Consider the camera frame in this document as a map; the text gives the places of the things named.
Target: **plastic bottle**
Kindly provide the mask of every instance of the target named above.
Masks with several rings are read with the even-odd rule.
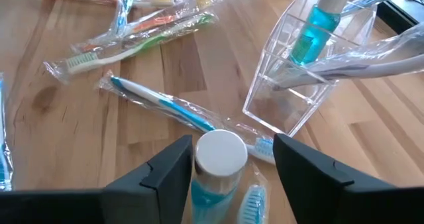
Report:
[[[296,64],[304,65],[314,62],[324,49],[329,32],[334,32],[340,23],[340,13],[348,0],[319,0],[312,7],[307,22],[317,27],[305,24],[301,34],[290,54],[290,60]]]
[[[246,145],[230,131],[210,131],[198,140],[191,181],[193,223],[218,224],[224,219],[246,161]]]

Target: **clear acrylic organizer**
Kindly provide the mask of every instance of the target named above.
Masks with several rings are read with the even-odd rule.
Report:
[[[329,96],[337,82],[330,82],[310,72],[306,67],[289,61],[289,56],[309,12],[318,0],[295,0],[280,17],[266,42],[250,90],[244,102],[243,113],[276,133],[294,136],[313,112]],[[357,12],[341,18],[339,26],[330,34],[319,58],[343,53],[355,46],[366,44],[376,18],[376,6],[359,7]],[[323,83],[283,89],[278,82],[307,74]]]

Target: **wooden table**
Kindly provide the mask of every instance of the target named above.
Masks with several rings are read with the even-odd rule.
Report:
[[[184,134],[200,134],[93,89],[107,70],[240,119],[262,45],[291,0],[225,0],[219,24],[78,76],[66,86],[42,65],[109,27],[114,7],[70,0],[0,0],[7,142],[15,189],[105,186]],[[146,11],[134,11],[138,18]],[[391,35],[377,27],[372,39]],[[424,184],[424,75],[342,82],[296,138],[399,186]],[[270,223],[295,223],[274,166]],[[185,215],[184,223],[189,222]]]

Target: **green toothbrush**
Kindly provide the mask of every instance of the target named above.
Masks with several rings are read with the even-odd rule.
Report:
[[[157,34],[151,38],[147,38],[141,44],[130,48],[118,55],[114,55],[108,58],[98,58],[97,52],[86,52],[73,58],[68,58],[65,60],[65,63],[68,67],[68,72],[70,74],[77,74],[80,72],[92,70],[94,68],[101,67],[106,64],[111,64],[113,62],[118,62],[124,58],[135,55],[137,52],[152,48],[153,46],[159,45],[168,38],[172,38],[175,34],[178,34],[181,31],[184,31],[186,28],[198,27],[201,25],[208,25],[216,21],[216,16],[211,13],[201,13],[194,16],[191,19],[182,21],[181,23],[176,24],[174,27]]]

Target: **black object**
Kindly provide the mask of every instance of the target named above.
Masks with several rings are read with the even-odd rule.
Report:
[[[181,223],[193,148],[186,135],[99,190],[0,194],[0,223]]]
[[[299,224],[424,223],[424,188],[396,188],[285,135],[273,150]]]
[[[377,6],[377,16],[398,34],[418,24],[417,20],[391,1]]]

